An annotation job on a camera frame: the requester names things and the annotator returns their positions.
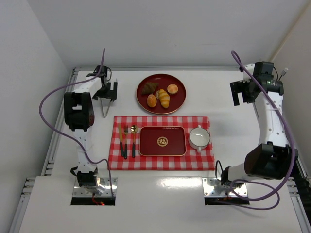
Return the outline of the metal tongs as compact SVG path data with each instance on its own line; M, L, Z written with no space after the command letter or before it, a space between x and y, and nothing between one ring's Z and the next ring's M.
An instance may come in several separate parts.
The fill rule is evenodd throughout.
M100 98L100 102L102 107L103 118L106 118L113 101L110 101L110 99Z

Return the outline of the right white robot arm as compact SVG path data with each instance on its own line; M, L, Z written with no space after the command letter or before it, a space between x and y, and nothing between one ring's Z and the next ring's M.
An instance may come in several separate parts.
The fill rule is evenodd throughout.
M259 124L259 144L247 154L244 163L229 166L222 172L221 185L227 187L256 179L281 180L292 159L292 147L279 118L284 88L273 77L274 64L256 62L246 68L255 79L244 74L243 80L232 82L230 88L235 106L240 104L239 93L244 103L253 105Z

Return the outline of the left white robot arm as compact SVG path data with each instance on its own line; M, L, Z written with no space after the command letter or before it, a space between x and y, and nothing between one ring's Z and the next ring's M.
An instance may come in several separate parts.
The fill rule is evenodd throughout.
M95 122L93 100L117 98L116 82L107 79L112 71L107 66L96 66L92 73L87 74L86 81L72 92L64 94L64 120L72 131L73 139L77 142L78 166L70 172L77 178L78 185L92 195L102 195L106 190L105 180L98 175L97 164L91 160L93 143L91 141L92 126Z

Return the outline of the striped orange bread roll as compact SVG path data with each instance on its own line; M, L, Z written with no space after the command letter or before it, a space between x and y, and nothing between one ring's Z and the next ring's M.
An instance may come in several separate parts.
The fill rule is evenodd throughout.
M169 107L169 105L170 105L170 96L164 89L160 89L159 90L159 100L160 100L161 106L163 108L167 109Z

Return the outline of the brown chocolate croissant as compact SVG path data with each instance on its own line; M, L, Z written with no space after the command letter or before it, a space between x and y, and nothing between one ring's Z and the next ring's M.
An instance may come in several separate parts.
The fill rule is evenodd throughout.
M143 86L142 95L153 94L155 90L158 88L159 83L146 82Z

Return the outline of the round sesame bun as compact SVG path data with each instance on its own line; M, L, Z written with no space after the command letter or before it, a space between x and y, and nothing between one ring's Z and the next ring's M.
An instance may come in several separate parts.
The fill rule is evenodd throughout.
M154 108L157 104L157 98L155 97L155 95L153 94L150 94L148 97L147 97L147 105L151 108Z

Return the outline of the round flat bun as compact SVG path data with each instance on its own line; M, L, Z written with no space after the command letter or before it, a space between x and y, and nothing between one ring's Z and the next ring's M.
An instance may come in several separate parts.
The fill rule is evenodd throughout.
M175 84L170 84L167 87L167 91L170 95L174 95L178 92L178 86Z

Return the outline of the round red plate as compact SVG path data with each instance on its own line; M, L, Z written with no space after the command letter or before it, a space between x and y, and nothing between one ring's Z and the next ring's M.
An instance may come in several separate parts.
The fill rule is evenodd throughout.
M186 99L186 88L176 77L154 74L140 82L136 98L142 109L157 115L177 111Z

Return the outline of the rectangular red tray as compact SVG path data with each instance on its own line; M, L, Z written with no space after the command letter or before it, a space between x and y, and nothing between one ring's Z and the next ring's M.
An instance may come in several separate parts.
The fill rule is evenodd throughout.
M139 133L142 156L184 156L187 152L185 130L174 126L146 126Z

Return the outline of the white two-handled bowl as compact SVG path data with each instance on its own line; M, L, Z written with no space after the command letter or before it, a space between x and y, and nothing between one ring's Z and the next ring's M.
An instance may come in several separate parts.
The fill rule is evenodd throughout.
M198 125L189 133L188 142L192 148L194 148L198 153L201 153L210 143L210 133Z

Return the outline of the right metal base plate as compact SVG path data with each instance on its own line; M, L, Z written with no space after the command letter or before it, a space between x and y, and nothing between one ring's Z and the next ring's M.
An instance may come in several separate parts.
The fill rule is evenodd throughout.
M229 190L229 187L221 186L221 182L213 177L203 177L203 192L205 198L237 198L238 196Z

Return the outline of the metal base plate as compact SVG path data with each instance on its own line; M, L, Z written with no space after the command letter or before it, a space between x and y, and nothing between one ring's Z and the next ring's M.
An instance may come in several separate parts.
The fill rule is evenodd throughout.
M238 196L229 190L229 187L221 186L221 182L213 177L203 177L203 192L205 198L237 198Z
M109 178L98 178L97 180L99 180L98 186L90 187L79 186L78 181L75 180L72 197L91 198L93 194L97 198L111 198L112 196L116 196L118 178L112 178L112 181Z

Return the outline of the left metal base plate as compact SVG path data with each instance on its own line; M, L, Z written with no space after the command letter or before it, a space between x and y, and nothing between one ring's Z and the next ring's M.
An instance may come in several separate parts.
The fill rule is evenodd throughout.
M97 180L99 180L98 186L90 187L79 186L78 181L75 180L72 197L91 198L93 194L97 198L111 198L112 196L116 196L118 178L112 178L112 181L109 178L98 178Z

